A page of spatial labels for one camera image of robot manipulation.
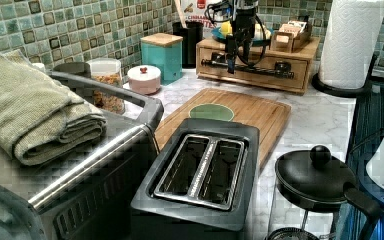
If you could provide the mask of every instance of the kitchen towel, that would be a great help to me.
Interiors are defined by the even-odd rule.
[[[33,67],[0,54],[0,146],[22,164],[54,159],[106,129],[102,112]]]
[[[335,0],[320,60],[320,81],[359,89],[366,80],[384,16],[384,0]]]

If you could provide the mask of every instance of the kitchen counter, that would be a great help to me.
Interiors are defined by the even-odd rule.
[[[268,232],[276,178],[274,165],[277,158],[290,151],[309,150],[313,146],[321,144],[327,146],[333,156],[344,161],[355,99],[330,96],[318,92],[311,85],[306,93],[300,96],[247,85],[203,80],[197,78],[195,69],[183,70],[181,79],[168,86],[162,86],[156,94],[151,96],[159,98],[163,102],[165,108],[163,118],[165,118],[204,88],[245,93],[282,102],[292,107],[285,130],[269,154],[266,166],[254,183],[250,205],[252,211],[248,211],[247,231],[253,236],[252,239],[262,240]],[[126,116],[135,118],[139,111],[139,107],[126,103]],[[293,206],[287,206],[285,213],[293,208]],[[278,220],[285,222],[287,218],[287,214],[285,214],[285,218]],[[293,219],[293,221],[300,224],[301,219]],[[313,229],[312,224],[315,222],[322,224],[320,226],[328,232],[330,221],[330,219],[322,219],[318,215],[310,213],[307,223],[311,229]]]

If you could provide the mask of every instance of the green towel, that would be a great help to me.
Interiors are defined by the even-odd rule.
[[[105,129],[99,109],[35,69],[20,51],[0,54],[0,146],[8,155],[40,164]]]

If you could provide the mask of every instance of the wooden cutting board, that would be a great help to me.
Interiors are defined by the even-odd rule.
[[[264,167],[268,153],[282,134],[291,112],[289,105],[273,100],[207,88],[200,91],[160,123],[155,132],[160,149],[164,147],[180,123],[189,117],[189,111],[203,103],[225,105],[235,113],[232,121],[260,129],[258,153],[260,169]]]

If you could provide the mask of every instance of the robotic arm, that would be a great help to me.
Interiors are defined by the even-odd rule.
[[[233,74],[235,71],[236,57],[239,57],[248,67],[253,67],[263,58],[266,46],[263,46],[258,62],[248,62],[255,23],[259,23],[263,29],[263,24],[257,16],[257,7],[258,0],[222,0],[207,6],[205,15],[212,23],[230,21],[232,26],[232,34],[226,36],[225,45],[227,71],[229,73]]]

